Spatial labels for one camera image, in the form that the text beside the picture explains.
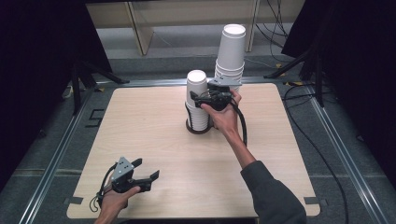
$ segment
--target wooden tabletop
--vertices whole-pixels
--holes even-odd
[[[319,213],[304,162],[274,84],[245,84],[240,109],[247,124],[247,147],[304,205],[308,216]],[[241,168],[223,135],[186,128],[186,87],[125,88],[114,91],[92,145],[70,218],[95,218],[90,200],[99,190],[108,168],[121,156],[142,158],[134,178],[160,170],[151,191],[139,193],[119,217],[205,218],[256,217]]]

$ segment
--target gray sleeve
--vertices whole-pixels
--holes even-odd
[[[303,205],[282,182],[275,180],[262,161],[254,161],[241,171],[253,197],[260,223],[306,223]]]

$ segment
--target black cable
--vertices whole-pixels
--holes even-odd
[[[266,35],[262,29],[260,29],[259,25],[256,24],[257,29],[259,29],[260,33],[262,33],[262,35],[265,37],[265,39],[267,39],[268,41],[270,41],[272,44],[277,45],[278,47],[280,47],[281,49],[283,49],[283,46],[280,45],[279,43],[277,43],[273,38],[269,37],[268,35]]]
[[[271,11],[273,12],[274,17],[275,17],[275,19],[276,19],[276,23],[275,23],[275,26],[274,26],[274,31],[271,31],[271,32],[272,32],[271,38],[269,38],[267,35],[265,35],[265,34],[263,33],[263,31],[259,28],[259,26],[258,26],[257,24],[256,24],[256,26],[257,26],[257,28],[260,30],[260,32],[264,35],[264,37],[267,38],[267,39],[270,41],[271,56],[272,56],[275,60],[277,60],[277,61],[279,61],[279,62],[282,62],[282,63],[290,63],[290,62],[287,62],[287,61],[283,61],[283,60],[278,59],[278,58],[274,55],[273,49],[272,49],[272,46],[273,46],[272,44],[273,44],[273,43],[274,43],[275,45],[277,45],[278,47],[280,47],[281,49],[283,49],[283,46],[279,45],[279,44],[276,43],[275,40],[274,40],[274,35],[276,34],[276,27],[279,27],[279,29],[280,29],[284,34],[286,33],[286,31],[285,31],[285,29],[284,29],[284,27],[283,27],[282,14],[281,14],[281,12],[280,12],[281,1],[280,1],[280,0],[277,1],[277,14],[276,14],[276,12],[274,11],[274,8],[273,8],[273,6],[271,5],[271,3],[270,3],[269,0],[267,0],[267,3],[268,3],[268,6],[271,8]]]
[[[288,99],[287,95],[288,93],[297,88],[297,87],[302,87],[302,86],[294,86],[291,87],[290,89],[288,89],[285,92],[284,95],[284,99]],[[315,145],[315,143],[308,137],[308,135],[303,132],[303,130],[301,129],[301,127],[297,124],[297,122],[295,121],[294,117],[291,115],[289,108],[288,108],[288,104],[287,104],[287,100],[284,101],[285,102],[285,108],[286,108],[286,112],[288,113],[288,115],[290,116],[290,119],[293,121],[293,123],[295,124],[295,126],[297,127],[297,129],[303,134],[303,136],[308,140],[308,142],[314,147],[314,149],[317,151],[317,153],[319,154],[319,156],[322,158],[323,162],[325,163],[326,167],[329,169],[330,173],[332,174],[332,177],[334,178],[335,182],[337,183],[338,188],[341,191],[341,196],[343,198],[344,201],[344,209],[345,209],[345,215],[346,215],[346,223],[349,223],[349,214],[348,214],[348,210],[347,210],[347,197],[346,194],[344,192],[344,189],[338,179],[338,177],[335,175],[334,171],[332,170],[332,167],[330,166],[330,164],[327,162],[327,160],[324,158],[323,154],[320,152],[320,150],[318,149],[318,147]]]
[[[243,141],[245,146],[248,146],[248,130],[247,130],[247,124],[245,122],[245,117],[242,114],[242,111],[239,109],[238,105],[236,104],[236,101],[233,99],[233,102],[230,102],[230,105],[233,106],[233,110],[238,114],[239,119],[241,120],[241,125],[242,125],[242,136],[243,136]]]
[[[302,102],[301,102],[301,103],[299,103],[299,104],[296,104],[296,105],[291,105],[291,106],[289,106],[289,107],[288,107],[288,109],[290,109],[290,108],[293,108],[293,107],[295,107],[295,106],[297,106],[297,105],[303,105],[303,104],[306,104],[306,103],[307,103],[307,102],[309,102],[311,99],[312,99],[312,97],[309,97],[308,99],[306,99],[306,100],[302,101]]]
[[[99,206],[101,206],[102,200],[103,200],[103,196],[106,194],[106,192],[104,192],[104,188],[105,188],[105,183],[107,181],[107,177],[108,177],[108,175],[110,174],[111,171],[116,169],[116,167],[117,167],[117,162],[108,169],[108,171],[105,174],[105,177],[103,178],[102,185],[101,185],[99,191],[96,193],[95,197],[93,197],[91,199],[91,201],[90,201],[90,209],[91,209],[92,212],[95,213],[95,212],[97,212],[99,210],[99,208],[96,206],[95,202],[97,200],[99,202]]]
[[[270,30],[270,29],[265,25],[265,23],[263,23],[262,25],[264,26],[264,28],[265,28],[267,31],[269,31],[269,32],[271,32],[271,33],[273,32],[272,30]],[[283,31],[283,33],[284,33],[284,34],[275,33],[275,35],[280,35],[280,36],[285,36],[285,37],[288,36],[288,34],[286,34],[285,31]]]
[[[331,92],[332,91],[325,91],[322,94],[327,94],[327,93],[331,93]],[[282,101],[294,100],[294,99],[302,98],[302,97],[305,97],[305,96],[316,96],[316,94],[315,93],[308,93],[308,94],[295,95],[295,96],[289,97],[288,99],[283,99],[282,98]]]

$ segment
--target black tripod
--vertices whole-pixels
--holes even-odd
[[[299,57],[295,58],[292,62],[288,63],[286,66],[278,69],[269,76],[264,76],[264,78],[279,77],[280,75],[289,71],[295,65],[304,62],[303,68],[300,71],[300,78],[302,80],[308,80],[311,78],[312,73],[315,73],[315,95],[318,103],[323,107],[321,57],[323,55],[323,50],[329,41],[329,37],[332,35],[334,30],[338,13],[342,8],[341,5],[345,3],[346,1],[333,0],[323,17],[322,23],[319,26],[309,49],[302,53]]]
[[[78,80],[81,80],[81,82],[84,84],[86,88],[96,87],[97,83],[95,79],[92,77],[92,71],[116,82],[117,84],[129,83],[129,80],[123,80],[118,77],[115,77],[112,73],[109,73],[103,70],[102,68],[99,68],[91,63],[82,62],[82,61],[76,62],[72,70],[72,85],[73,85],[73,93],[74,93],[73,96],[74,96],[74,104],[75,104],[75,110],[73,114],[76,114],[81,106],[81,95],[79,93]]]

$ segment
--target white paper cup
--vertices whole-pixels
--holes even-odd
[[[202,132],[207,130],[209,115],[201,108],[191,106],[186,102],[187,125],[193,132]]]
[[[218,63],[225,69],[238,69],[243,66],[245,56],[246,29],[243,25],[224,26],[218,54]]]
[[[191,99],[190,91],[198,95],[207,91],[206,73],[201,70],[192,70],[187,74],[187,88],[186,88],[186,101],[189,105],[195,105]]]
[[[230,89],[239,92],[240,86],[233,86]]]
[[[229,79],[237,80],[237,81],[240,81],[242,79],[242,75],[243,75],[243,73],[240,73],[238,76],[227,76],[227,75],[221,74],[218,71],[215,71],[215,77],[227,77]]]
[[[216,60],[216,69],[219,70],[222,74],[226,74],[226,75],[239,74],[240,72],[244,71],[244,66],[245,66],[245,62],[242,63],[242,66],[240,66],[236,69],[228,69],[228,68],[222,67],[219,64],[219,59]]]
[[[235,74],[227,74],[227,73],[224,73],[223,71],[220,71],[218,68],[216,68],[215,73],[217,73],[221,76],[225,76],[225,77],[241,77],[244,74],[243,71],[241,71],[239,73],[235,73]]]

